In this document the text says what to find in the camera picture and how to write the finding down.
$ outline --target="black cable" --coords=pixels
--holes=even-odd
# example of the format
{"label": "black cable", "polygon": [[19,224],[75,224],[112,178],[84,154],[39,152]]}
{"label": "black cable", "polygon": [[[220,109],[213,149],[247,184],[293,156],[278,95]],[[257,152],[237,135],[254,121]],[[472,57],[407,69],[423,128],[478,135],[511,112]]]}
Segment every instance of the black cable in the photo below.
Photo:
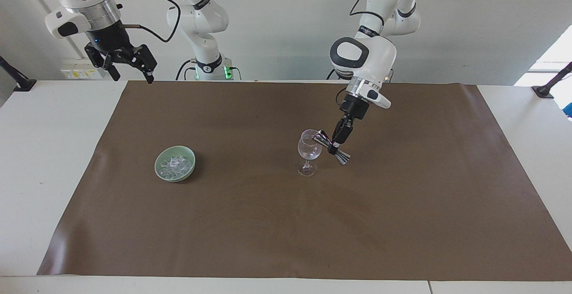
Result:
{"label": "black cable", "polygon": [[345,88],[342,88],[337,94],[336,94],[336,104],[339,106],[340,103],[337,102],[337,97],[340,96],[341,92],[343,92],[345,90]]}
{"label": "black cable", "polygon": [[372,12],[372,11],[356,11],[356,12],[354,13],[353,10],[358,6],[358,4],[359,4],[360,1],[361,1],[361,0],[357,0],[356,3],[353,4],[353,7],[352,7],[351,11],[349,11],[349,15],[350,15],[350,16],[355,16],[355,15],[364,15],[364,14],[365,14],[365,15],[375,16],[375,17],[379,18],[380,21],[382,21],[382,27],[384,27],[384,26],[386,25],[386,21],[384,21],[383,17],[381,17],[381,16],[378,15],[377,13],[374,13],[374,12]]}
{"label": "black cable", "polygon": [[178,77],[181,76],[182,69],[185,67],[185,65],[189,64],[189,63],[192,62],[192,61],[193,61],[192,59],[186,60],[186,61],[181,65],[181,67],[179,68],[179,70],[178,70],[178,72],[177,72],[177,76],[175,77],[175,80],[178,80]]}
{"label": "black cable", "polygon": [[392,69],[391,69],[391,77],[390,77],[389,83],[391,83],[391,80],[393,79],[393,75],[394,75],[394,74],[395,74],[395,70],[392,68]]}
{"label": "black cable", "polygon": [[163,43],[168,43],[173,38],[173,36],[175,35],[175,33],[177,31],[178,24],[181,20],[181,8],[179,7],[178,3],[176,3],[173,0],[166,0],[166,1],[169,1],[169,3],[172,3],[173,5],[175,5],[175,7],[177,8],[177,11],[178,11],[177,21],[175,22],[175,26],[173,27],[172,33],[170,34],[170,36],[167,39],[163,39],[161,36],[157,35],[154,31],[152,31],[151,29],[148,29],[147,27],[142,26],[142,25],[123,25],[123,27],[125,29],[143,29],[143,30],[151,33],[153,36],[155,36],[156,38],[161,40]]}
{"label": "black cable", "polygon": [[231,67],[230,69],[231,69],[231,70],[237,70],[237,71],[239,72],[239,78],[240,78],[240,80],[243,80],[243,74],[240,73],[240,69],[239,69],[239,68],[237,68],[237,67]]}
{"label": "black cable", "polygon": [[184,78],[185,80],[186,80],[186,72],[187,72],[188,70],[194,70],[194,71],[195,71],[195,70],[197,70],[197,69],[194,68],[194,67],[189,67],[189,68],[187,68],[187,69],[185,70],[185,72],[183,73],[183,78]]}
{"label": "black cable", "polygon": [[335,68],[333,68],[332,71],[328,74],[326,79],[329,80],[329,78],[331,78],[333,72],[335,72],[335,71],[336,71]]}

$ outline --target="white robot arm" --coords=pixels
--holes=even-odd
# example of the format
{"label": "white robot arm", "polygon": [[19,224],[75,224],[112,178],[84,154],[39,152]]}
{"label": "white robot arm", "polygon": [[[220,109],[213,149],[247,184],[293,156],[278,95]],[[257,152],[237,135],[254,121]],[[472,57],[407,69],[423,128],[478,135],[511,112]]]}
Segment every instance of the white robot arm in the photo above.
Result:
{"label": "white robot arm", "polygon": [[113,0],[59,0],[61,6],[47,15],[46,25],[56,38],[86,33],[85,46],[96,67],[107,70],[113,80],[120,74],[113,63],[128,64],[143,73],[150,84],[157,61],[143,44],[134,47],[121,23],[120,5]]}
{"label": "white robot arm", "polygon": [[[227,72],[230,60],[219,52],[219,46],[211,33],[220,33],[228,27],[228,14],[214,0],[186,0],[190,5],[181,6],[179,32],[190,42],[196,58],[199,80],[229,80]],[[170,9],[167,21],[174,25],[177,12]]]}
{"label": "white robot arm", "polygon": [[358,13],[363,16],[355,38],[337,40],[330,51],[338,76],[350,80],[340,105],[344,116],[332,136],[331,154],[345,143],[354,119],[363,119],[370,103],[384,109],[391,106],[379,92],[397,57],[397,49],[386,36],[413,33],[421,21],[416,0],[367,0],[366,11],[351,15]]}
{"label": "white robot arm", "polygon": [[[117,5],[114,0],[59,1],[61,7],[46,17],[47,28],[54,37],[86,33],[90,40],[84,48],[88,57],[94,66],[107,70],[113,80],[120,78],[113,63],[124,63],[141,70],[145,79],[150,84],[153,82],[153,70],[157,66],[155,58],[146,45],[131,45],[126,32],[129,28],[143,27],[123,25],[119,12],[121,5]],[[198,74],[209,80],[217,77],[226,80],[229,74],[231,77],[225,67],[230,64],[230,60],[219,53],[216,40],[209,33],[227,29],[227,12],[214,0],[186,1],[191,5],[181,7],[179,30],[190,40],[194,49]],[[178,11],[174,8],[167,14],[172,27],[178,24]]]}

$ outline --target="green indicator light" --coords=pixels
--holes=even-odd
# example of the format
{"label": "green indicator light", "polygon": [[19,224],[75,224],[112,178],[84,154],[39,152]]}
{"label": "green indicator light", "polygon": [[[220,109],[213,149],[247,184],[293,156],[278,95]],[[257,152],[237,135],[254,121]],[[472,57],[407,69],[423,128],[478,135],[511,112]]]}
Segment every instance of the green indicator light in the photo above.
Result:
{"label": "green indicator light", "polygon": [[225,74],[227,80],[230,80],[232,78],[231,70],[227,66],[224,67],[224,74]]}

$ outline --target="wine glass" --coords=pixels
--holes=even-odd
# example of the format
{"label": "wine glass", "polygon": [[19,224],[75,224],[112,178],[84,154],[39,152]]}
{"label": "wine glass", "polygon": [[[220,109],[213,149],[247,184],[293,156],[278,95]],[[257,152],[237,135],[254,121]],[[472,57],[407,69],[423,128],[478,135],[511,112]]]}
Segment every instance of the wine glass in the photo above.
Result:
{"label": "wine glass", "polygon": [[316,130],[306,130],[302,133],[300,141],[298,141],[298,153],[300,157],[305,160],[298,163],[298,172],[302,176],[313,176],[316,172],[317,166],[312,161],[320,156],[322,146],[314,141],[313,136],[316,135]]}

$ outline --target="brown table cover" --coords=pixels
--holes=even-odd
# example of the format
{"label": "brown table cover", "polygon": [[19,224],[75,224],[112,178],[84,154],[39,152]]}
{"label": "brown table cover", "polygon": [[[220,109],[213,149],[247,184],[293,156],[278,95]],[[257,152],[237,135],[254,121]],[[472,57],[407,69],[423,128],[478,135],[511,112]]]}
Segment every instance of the brown table cover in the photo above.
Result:
{"label": "brown table cover", "polygon": [[[333,84],[129,82],[38,274],[572,280],[572,253],[475,86],[388,84],[315,176]],[[186,145],[192,176],[163,182]]]}

